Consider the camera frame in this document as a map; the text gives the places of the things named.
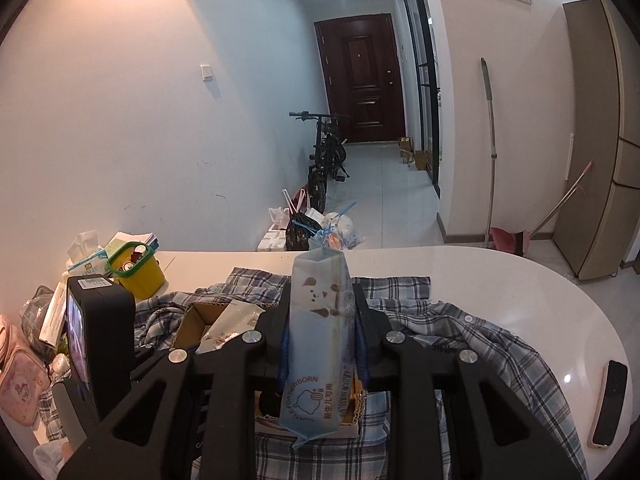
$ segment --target mop handle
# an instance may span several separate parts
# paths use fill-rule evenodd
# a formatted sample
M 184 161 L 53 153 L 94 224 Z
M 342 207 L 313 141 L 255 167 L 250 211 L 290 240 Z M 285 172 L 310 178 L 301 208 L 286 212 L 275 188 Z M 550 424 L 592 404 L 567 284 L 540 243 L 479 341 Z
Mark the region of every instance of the mop handle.
M 484 78 L 484 91 L 486 93 L 486 102 L 489 107 L 489 124 L 491 127 L 491 190 L 489 192 L 489 218 L 486 222 L 486 231 L 484 233 L 484 244 L 489 247 L 489 232 L 491 230 L 491 218 L 494 215 L 494 193 L 495 193 L 495 161 L 498 154 L 495 152 L 495 120 L 494 120 L 494 96 L 491 92 L 491 81 L 489 80 L 489 67 L 486 65 L 484 57 L 480 58 L 482 65 L 482 77 Z
M 569 191 L 566 192 L 566 195 L 562 197 L 562 200 L 560 202 L 558 202 L 558 205 L 553 208 L 553 210 L 551 211 L 551 213 L 549 213 L 547 216 L 545 216 L 542 221 L 536 225 L 533 228 L 533 231 L 531 232 L 531 236 L 533 236 L 534 234 L 536 234 L 538 231 L 540 231 L 540 229 L 542 229 L 547 222 L 549 222 L 549 220 L 551 220 L 554 216 L 556 216 L 556 213 L 558 211 L 560 211 L 560 208 L 567 203 L 567 201 L 574 195 L 574 193 L 577 191 L 578 189 L 578 184 L 580 184 L 580 181 L 582 180 L 582 178 L 587 174 L 587 172 L 591 169 L 591 167 L 593 166 L 593 161 L 590 160 L 589 163 L 584 167 L 584 170 L 582 170 L 582 173 L 580 174 L 580 176 L 578 177 L 578 180 L 575 181 L 575 184 L 573 184 L 570 188 Z

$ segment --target black door frame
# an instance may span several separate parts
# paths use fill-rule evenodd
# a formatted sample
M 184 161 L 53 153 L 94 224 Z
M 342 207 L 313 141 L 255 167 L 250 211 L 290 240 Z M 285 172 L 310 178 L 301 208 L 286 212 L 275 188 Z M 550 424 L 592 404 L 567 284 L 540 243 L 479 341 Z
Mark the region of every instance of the black door frame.
M 429 28 L 429 21 L 427 16 L 427 7 L 424 5 L 424 0 L 416 0 L 418 5 L 418 16 L 420 17 L 420 28 L 422 29 L 422 37 L 424 38 L 424 50 L 427 53 L 427 74 L 429 82 L 424 83 L 420 78 L 420 69 L 424 67 L 424 63 L 420 64 L 418 60 L 418 52 L 416 50 L 416 33 L 411 21 L 411 13 L 409 10 L 409 3 L 404 1 L 404 7 L 406 9 L 407 20 L 409 21 L 409 31 L 411 32 L 412 47 L 414 49 L 415 59 L 415 73 L 418 83 L 418 100 L 420 103 L 420 148 L 424 150 L 424 106 L 422 104 L 422 92 L 423 88 L 428 88 L 429 98 L 431 102 L 431 137 L 433 153 L 431 153 L 431 170 L 427 168 L 433 187 L 440 196 L 440 186 L 438 184 L 440 176 L 440 111 L 438 108 L 438 92 L 440 88 L 437 86 L 436 77 L 436 63 L 433 51 L 433 42 L 431 41 L 431 30 Z

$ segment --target wet wipes package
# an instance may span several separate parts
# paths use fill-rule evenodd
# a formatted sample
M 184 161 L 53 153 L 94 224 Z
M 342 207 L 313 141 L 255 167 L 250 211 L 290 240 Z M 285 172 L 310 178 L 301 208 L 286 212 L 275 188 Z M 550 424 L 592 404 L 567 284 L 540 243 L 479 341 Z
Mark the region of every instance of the wet wipes package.
M 291 275 L 289 375 L 280 425 L 294 447 L 340 427 L 354 374 L 355 300 L 344 253 L 319 248 L 298 256 Z

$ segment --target yellow bucket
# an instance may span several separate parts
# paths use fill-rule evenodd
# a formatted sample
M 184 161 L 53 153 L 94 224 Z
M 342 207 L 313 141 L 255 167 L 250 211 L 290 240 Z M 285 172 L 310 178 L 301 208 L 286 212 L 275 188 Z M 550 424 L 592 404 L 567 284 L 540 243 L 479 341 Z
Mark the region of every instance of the yellow bucket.
M 131 255 L 138 246 L 145 246 L 146 251 L 132 266 Z M 124 288 L 138 300 L 148 300 L 164 283 L 164 274 L 154 258 L 155 251 L 147 244 L 128 242 L 109 258 L 108 268 Z

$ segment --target door frame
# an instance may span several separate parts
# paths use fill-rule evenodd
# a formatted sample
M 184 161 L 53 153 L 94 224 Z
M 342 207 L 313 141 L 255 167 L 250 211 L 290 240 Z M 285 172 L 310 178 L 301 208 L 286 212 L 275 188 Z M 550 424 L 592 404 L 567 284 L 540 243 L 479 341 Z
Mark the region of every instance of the door frame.
M 431 41 L 431 29 L 429 28 L 427 8 L 424 5 L 424 0 L 416 0 L 418 6 L 418 16 L 420 18 L 420 28 L 422 29 L 422 37 L 424 38 L 424 50 L 427 53 L 427 74 L 429 77 L 429 84 L 420 82 L 420 69 L 424 67 L 424 64 L 420 64 L 418 60 L 418 53 L 415 49 L 416 35 L 411 21 L 411 12 L 409 10 L 409 3 L 404 1 L 404 8 L 406 9 L 406 17 L 409 23 L 409 31 L 411 32 L 412 48 L 414 50 L 415 60 L 415 75 L 417 78 L 418 86 L 418 102 L 420 105 L 420 148 L 424 150 L 424 133 L 425 133 L 425 121 L 424 121 L 424 105 L 422 104 L 422 89 L 429 89 L 429 98 L 431 102 L 431 137 L 433 153 L 431 156 L 431 169 L 427 168 L 427 172 L 433 182 L 433 187 L 440 196 L 440 186 L 438 184 L 440 178 L 440 107 L 438 106 L 438 92 L 440 88 L 437 86 L 438 79 L 436 76 L 436 63 L 433 49 L 433 42 Z
M 315 22 L 314 28 L 316 30 L 316 40 L 318 41 L 318 51 L 320 53 L 320 65 L 322 66 L 322 76 L 324 77 L 324 90 L 326 91 L 326 98 L 329 105 L 330 114 L 334 113 L 334 102 L 332 102 L 333 98 L 332 98 L 332 92 L 331 92 L 331 88 L 333 85 L 331 82 L 331 76 L 328 73 L 327 56 L 324 52 L 324 38 L 322 37 L 322 31 L 320 29 L 320 25 L 321 23 L 327 23 L 327 22 L 353 22 L 355 20 L 359 20 L 362 18 L 370 18 L 371 16 L 373 17 L 384 16 L 385 18 L 386 26 L 388 27 L 388 30 L 391 34 L 391 43 L 393 44 L 393 56 L 394 56 L 394 59 L 396 60 L 396 62 L 393 63 L 393 68 L 392 68 L 394 80 L 398 82 L 402 81 L 402 77 L 400 73 L 400 58 L 398 56 L 398 43 L 396 41 L 396 32 L 394 30 L 394 22 L 391 17 L 391 14 L 389 14 L 388 12 L 379 12 L 377 14 L 359 14 L 357 16 L 347 16 L 344 18 L 334 18 L 332 20 L 322 20 L 320 22 Z M 404 117 L 404 94 L 402 92 L 401 84 L 400 84 L 399 95 L 400 95 L 401 107 L 399 110 L 394 111 L 394 113 L 398 114 L 398 117 L 402 121 L 402 132 L 401 132 L 401 135 L 398 137 L 398 139 L 400 137 L 406 136 L 406 121 Z

